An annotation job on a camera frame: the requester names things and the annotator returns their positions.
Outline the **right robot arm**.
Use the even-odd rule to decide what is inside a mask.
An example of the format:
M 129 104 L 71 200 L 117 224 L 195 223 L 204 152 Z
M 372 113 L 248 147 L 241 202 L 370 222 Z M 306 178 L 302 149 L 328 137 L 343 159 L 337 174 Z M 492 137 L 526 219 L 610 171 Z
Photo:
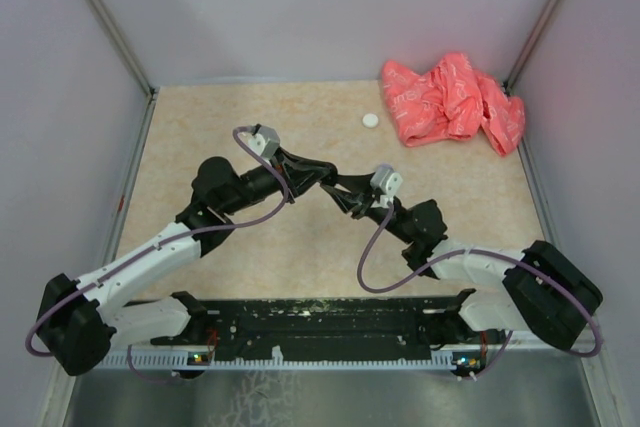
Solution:
M 481 331 L 527 331 L 542 342 L 571 352 L 585 329 L 594 335 L 590 355 L 603 338 L 594 314 L 600 290 L 553 244 L 536 240 L 522 251 L 490 249 L 451 239 L 435 200 L 405 207 L 396 193 L 401 176 L 382 170 L 368 176 L 340 176 L 322 189 L 354 219 L 374 221 L 373 236 L 388 232 L 405 243 L 409 280 L 427 276 L 472 285 L 461 306 L 446 319 L 448 334 L 461 343 Z

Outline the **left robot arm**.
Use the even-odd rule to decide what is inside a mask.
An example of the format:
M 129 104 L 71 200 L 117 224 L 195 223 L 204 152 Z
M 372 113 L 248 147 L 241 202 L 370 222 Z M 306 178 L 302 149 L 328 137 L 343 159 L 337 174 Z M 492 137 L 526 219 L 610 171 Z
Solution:
M 160 337 L 201 341 L 208 320 L 201 304 L 178 292 L 160 301 L 131 305 L 150 284 L 208 255 L 237 224 L 230 215 L 278 193 L 273 211 L 243 222 L 253 227 L 274 217 L 317 184 L 333 185 L 335 165 L 276 148 L 270 156 L 249 149 L 258 167 L 238 174 L 231 162 L 214 156 L 201 163 L 187 207 L 163 230 L 129 254 L 76 279 L 61 273 L 50 279 L 37 320 L 25 340 L 34 356 L 51 357 L 72 376 L 88 373 L 115 347 Z

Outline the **white round charging case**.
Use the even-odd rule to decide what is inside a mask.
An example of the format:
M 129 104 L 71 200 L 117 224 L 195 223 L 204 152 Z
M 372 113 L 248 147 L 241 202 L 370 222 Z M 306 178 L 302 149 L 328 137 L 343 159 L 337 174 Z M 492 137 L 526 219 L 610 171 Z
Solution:
M 362 117 L 362 125 L 366 128 L 373 129 L 379 124 L 379 117 L 374 113 L 367 113 Z

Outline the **pink plastic bag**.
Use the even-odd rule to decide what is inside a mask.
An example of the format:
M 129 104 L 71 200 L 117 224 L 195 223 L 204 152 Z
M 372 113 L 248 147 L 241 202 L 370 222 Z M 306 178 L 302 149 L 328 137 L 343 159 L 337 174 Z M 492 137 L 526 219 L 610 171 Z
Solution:
M 525 131 L 525 105 L 507 95 L 492 76 L 474 68 L 467 55 L 444 55 L 426 73 L 396 61 L 381 71 L 387 111 L 402 144 L 418 147 L 469 141 L 482 131 L 501 157 L 514 152 Z

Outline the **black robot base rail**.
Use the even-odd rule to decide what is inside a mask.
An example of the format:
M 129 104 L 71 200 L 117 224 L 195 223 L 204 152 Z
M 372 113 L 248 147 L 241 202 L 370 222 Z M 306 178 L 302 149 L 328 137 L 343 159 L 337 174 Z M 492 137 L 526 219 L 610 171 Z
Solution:
M 460 315 L 464 290 L 445 297 L 200 300 L 180 334 L 154 346 L 204 346 L 220 361 L 428 360 L 447 345 L 497 345 L 505 333 L 472 330 Z

